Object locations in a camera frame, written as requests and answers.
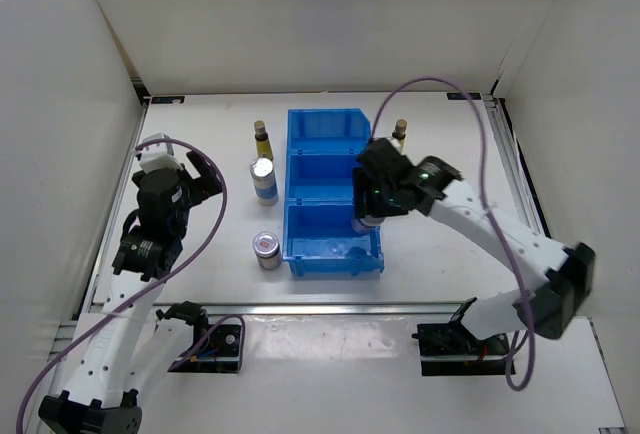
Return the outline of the white-lid spice jar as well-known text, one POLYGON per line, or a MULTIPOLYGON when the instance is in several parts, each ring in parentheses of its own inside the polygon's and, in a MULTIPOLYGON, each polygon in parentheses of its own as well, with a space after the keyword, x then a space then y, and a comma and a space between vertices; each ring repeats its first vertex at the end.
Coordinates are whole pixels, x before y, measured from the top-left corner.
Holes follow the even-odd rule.
POLYGON ((384 222, 385 218, 375 218, 371 216, 365 216, 364 218, 353 217, 351 225, 356 233, 368 234, 375 229, 378 229, 384 222))
POLYGON ((269 231, 258 233, 252 246, 257 262, 262 269, 274 270, 282 263, 282 252, 278 237, 269 231))

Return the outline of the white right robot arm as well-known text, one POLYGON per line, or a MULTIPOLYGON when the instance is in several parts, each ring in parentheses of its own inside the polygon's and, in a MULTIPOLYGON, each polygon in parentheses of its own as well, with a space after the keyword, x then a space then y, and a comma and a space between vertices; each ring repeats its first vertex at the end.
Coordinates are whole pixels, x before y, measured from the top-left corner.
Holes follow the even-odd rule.
POLYGON ((417 211, 457 231, 514 273, 515 290, 473 298, 454 314, 449 341, 455 350, 470 354, 485 339, 519 330, 550 340, 562 336, 593 289, 591 247, 566 246, 484 206, 461 173, 438 157, 414 165, 394 142, 379 138, 357 161, 355 223, 373 228, 417 211))

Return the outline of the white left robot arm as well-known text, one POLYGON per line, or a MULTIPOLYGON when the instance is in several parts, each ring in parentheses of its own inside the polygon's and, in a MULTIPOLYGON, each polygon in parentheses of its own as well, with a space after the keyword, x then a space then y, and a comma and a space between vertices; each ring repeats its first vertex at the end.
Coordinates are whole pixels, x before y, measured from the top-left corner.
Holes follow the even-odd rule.
POLYGON ((176 261, 192 208, 221 196, 225 181, 213 161, 197 149, 187 159, 193 177, 166 144, 138 152, 132 180, 138 207, 127 217, 112 267, 111 292, 101 319, 69 347, 87 345, 60 393, 45 396, 40 420, 54 433, 136 433, 143 410, 164 376, 216 355, 217 331, 232 328, 245 339, 237 314, 212 322, 190 301, 154 309, 162 289, 184 270, 176 261))

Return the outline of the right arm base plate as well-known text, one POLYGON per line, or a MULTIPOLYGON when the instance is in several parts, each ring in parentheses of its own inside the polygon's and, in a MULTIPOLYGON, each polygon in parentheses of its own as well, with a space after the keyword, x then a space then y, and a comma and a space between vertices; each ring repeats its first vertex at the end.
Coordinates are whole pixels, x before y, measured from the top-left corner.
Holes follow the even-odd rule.
POLYGON ((478 340, 457 322, 418 324, 411 338, 418 343, 423 377, 495 376, 515 373, 507 366, 506 334, 478 340))

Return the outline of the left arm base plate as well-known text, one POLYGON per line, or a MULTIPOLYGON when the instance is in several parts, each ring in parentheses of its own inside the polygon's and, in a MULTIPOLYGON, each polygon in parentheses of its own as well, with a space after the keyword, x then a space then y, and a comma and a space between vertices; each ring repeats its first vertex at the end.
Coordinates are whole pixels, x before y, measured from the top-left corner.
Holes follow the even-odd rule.
POLYGON ((194 343, 169 368, 170 373, 238 374, 243 366, 246 322, 231 314, 194 328, 194 343))

